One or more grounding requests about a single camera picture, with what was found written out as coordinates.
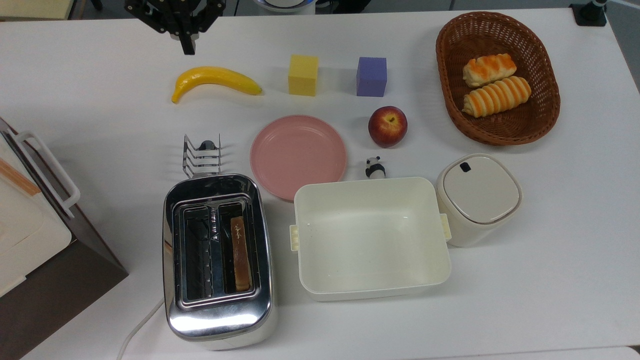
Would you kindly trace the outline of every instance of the foam block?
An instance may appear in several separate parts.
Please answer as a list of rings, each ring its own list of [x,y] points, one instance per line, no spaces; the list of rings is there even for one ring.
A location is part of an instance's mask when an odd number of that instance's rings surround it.
[[[357,96],[385,95],[387,87],[387,58],[360,58],[356,73]]]
[[[316,96],[318,57],[291,55],[289,64],[289,93],[291,95]]]

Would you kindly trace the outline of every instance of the white handle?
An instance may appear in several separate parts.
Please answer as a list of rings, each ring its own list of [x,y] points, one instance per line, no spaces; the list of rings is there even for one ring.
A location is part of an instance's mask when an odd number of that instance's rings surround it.
[[[300,248],[300,234],[298,234],[298,226],[289,226],[289,236],[291,237],[291,251],[298,251]]]
[[[440,221],[442,223],[442,231],[444,231],[444,239],[451,240],[451,228],[449,227],[449,218],[447,214],[440,214]]]
[[[32,133],[31,131],[23,131],[18,135],[11,134],[11,137],[13,138],[15,143],[18,145],[22,153],[25,155],[25,157],[29,161],[29,164],[31,164],[31,166],[35,169],[36,173],[40,176],[40,178],[46,185],[46,187],[49,189],[49,192],[53,194],[53,197],[56,199],[58,204],[62,207],[62,210],[64,210],[64,212],[69,217],[74,217],[73,214],[71,214],[71,207],[75,203],[77,203],[78,200],[80,199],[80,190],[78,190],[76,184],[74,184],[74,182],[71,180],[71,178],[69,177],[65,169],[62,168],[62,166],[60,165],[56,157],[53,156],[53,154],[51,153],[51,150],[49,150],[49,148],[38,137],[38,135]],[[42,171],[40,171],[40,168],[38,168],[38,165],[36,165],[35,161],[33,161],[33,158],[31,157],[31,155],[29,155],[29,153],[26,151],[24,146],[22,146],[22,142],[26,142],[26,140],[28,139],[33,139],[38,144],[38,146],[40,146],[40,149],[36,150],[36,152],[39,153],[42,156],[42,159],[45,161],[45,163],[51,167],[51,171],[60,180],[62,187],[64,187],[64,189],[70,194],[69,198],[67,198],[66,200],[62,200],[62,198],[56,192],[53,186],[51,186],[51,183],[49,182],[49,180],[47,180],[47,178],[42,174]]]

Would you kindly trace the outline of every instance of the brown wicker basket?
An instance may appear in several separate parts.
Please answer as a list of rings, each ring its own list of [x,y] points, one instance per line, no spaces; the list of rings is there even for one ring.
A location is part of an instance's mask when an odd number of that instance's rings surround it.
[[[478,119],[461,111],[471,88],[462,68],[472,58],[508,53],[515,75],[531,86],[529,101],[515,109]],[[467,137],[489,145],[519,145],[547,134],[560,112],[560,94],[545,46],[521,22],[494,12],[465,13],[449,21],[436,41],[438,71],[447,111]]]

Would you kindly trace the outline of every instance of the canister lid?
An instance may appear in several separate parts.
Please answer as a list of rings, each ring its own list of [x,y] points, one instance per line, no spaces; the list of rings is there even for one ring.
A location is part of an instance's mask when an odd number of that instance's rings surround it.
[[[444,175],[443,188],[456,209],[478,224],[499,222],[522,198],[516,179],[485,155],[463,158],[453,165]]]

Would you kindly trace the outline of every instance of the panda figurine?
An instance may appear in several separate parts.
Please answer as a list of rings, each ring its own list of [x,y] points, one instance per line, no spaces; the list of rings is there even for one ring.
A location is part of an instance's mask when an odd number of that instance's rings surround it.
[[[378,163],[379,156],[367,159],[367,168],[365,174],[369,179],[384,179],[386,176],[385,167]]]

